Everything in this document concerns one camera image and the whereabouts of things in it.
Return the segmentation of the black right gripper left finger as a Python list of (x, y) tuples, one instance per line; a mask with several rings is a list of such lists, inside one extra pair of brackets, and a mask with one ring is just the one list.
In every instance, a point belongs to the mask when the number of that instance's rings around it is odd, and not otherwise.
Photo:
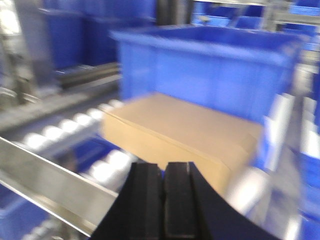
[(92, 240), (161, 240), (163, 238), (162, 173), (157, 164), (133, 163)]

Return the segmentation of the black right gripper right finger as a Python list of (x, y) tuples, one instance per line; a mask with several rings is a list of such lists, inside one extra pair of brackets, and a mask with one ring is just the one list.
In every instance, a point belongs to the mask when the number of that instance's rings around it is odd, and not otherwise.
[(164, 192), (166, 240), (265, 239), (265, 231), (234, 210), (191, 162), (167, 165)]

